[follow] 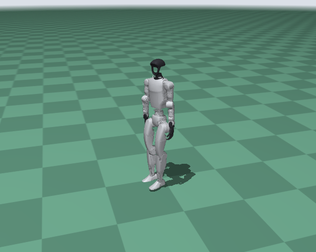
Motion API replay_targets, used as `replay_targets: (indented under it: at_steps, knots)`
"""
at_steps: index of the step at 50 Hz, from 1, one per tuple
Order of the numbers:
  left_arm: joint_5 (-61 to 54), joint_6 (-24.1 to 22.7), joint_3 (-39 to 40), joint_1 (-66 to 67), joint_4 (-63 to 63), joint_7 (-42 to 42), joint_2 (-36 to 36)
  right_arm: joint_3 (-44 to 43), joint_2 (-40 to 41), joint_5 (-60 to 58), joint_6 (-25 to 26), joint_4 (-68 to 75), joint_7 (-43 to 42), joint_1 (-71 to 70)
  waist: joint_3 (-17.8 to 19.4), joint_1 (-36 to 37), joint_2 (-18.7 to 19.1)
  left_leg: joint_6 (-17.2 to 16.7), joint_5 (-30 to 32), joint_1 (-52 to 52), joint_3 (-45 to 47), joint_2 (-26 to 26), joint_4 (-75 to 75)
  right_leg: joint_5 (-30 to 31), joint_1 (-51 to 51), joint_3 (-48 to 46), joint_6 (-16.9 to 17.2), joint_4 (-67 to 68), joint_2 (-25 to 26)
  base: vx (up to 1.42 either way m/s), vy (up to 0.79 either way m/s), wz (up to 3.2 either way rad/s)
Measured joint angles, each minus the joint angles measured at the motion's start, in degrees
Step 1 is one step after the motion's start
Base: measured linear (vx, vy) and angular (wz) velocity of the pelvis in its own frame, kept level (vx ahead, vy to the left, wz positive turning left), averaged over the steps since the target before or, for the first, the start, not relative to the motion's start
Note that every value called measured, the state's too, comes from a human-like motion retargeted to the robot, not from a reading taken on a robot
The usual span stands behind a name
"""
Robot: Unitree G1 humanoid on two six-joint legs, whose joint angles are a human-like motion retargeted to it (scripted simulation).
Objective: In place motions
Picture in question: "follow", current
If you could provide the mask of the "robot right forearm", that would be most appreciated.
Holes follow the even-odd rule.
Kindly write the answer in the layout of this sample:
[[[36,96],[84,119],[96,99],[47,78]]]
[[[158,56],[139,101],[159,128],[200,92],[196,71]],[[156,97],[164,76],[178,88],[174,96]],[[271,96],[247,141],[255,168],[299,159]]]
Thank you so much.
[[[143,105],[143,116],[144,114],[146,114],[148,117],[149,116],[149,102],[145,103],[142,101],[142,105]]]

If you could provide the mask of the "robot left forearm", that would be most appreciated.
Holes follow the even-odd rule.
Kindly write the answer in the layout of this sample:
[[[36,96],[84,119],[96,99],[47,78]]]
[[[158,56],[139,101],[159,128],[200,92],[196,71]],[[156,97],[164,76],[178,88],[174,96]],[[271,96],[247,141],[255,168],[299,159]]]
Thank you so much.
[[[168,120],[169,122],[172,122],[172,125],[175,124],[175,115],[174,115],[175,107],[174,107],[174,102],[172,102],[172,108],[168,109]],[[169,124],[168,122],[168,124]]]

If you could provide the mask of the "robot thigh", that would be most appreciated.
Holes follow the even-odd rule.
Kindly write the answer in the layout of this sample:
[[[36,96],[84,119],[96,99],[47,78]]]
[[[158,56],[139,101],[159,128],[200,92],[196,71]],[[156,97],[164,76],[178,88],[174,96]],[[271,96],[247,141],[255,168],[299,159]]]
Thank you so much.
[[[155,150],[156,150],[156,155],[159,156],[159,159],[161,159],[163,153],[166,153],[164,151],[166,139],[167,139],[165,133],[168,133],[169,130],[170,130],[169,124],[166,121],[161,121],[161,124],[158,126],[156,137],[155,137]]]
[[[148,150],[148,152],[152,155],[156,154],[155,145],[153,145],[154,140],[154,129],[152,127],[155,127],[155,125],[152,123],[152,118],[149,118],[145,122],[144,127],[144,142],[145,146]]]

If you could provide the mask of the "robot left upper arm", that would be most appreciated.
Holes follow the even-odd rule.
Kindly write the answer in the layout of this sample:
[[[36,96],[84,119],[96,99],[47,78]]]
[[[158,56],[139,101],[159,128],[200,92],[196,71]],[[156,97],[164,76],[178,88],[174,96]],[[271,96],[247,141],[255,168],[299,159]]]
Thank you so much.
[[[164,88],[166,89],[167,99],[166,108],[172,108],[172,102],[174,98],[174,83],[171,81],[164,81]]]

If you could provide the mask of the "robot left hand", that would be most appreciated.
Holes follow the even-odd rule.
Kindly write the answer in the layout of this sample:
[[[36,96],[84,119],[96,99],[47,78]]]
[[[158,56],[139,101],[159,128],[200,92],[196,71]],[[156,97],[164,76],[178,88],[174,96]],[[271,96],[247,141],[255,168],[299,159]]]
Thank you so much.
[[[167,140],[170,140],[173,137],[175,126],[172,125],[172,122],[169,122],[169,127],[170,127],[170,130],[169,130],[169,134],[167,135],[167,137],[169,138]]]

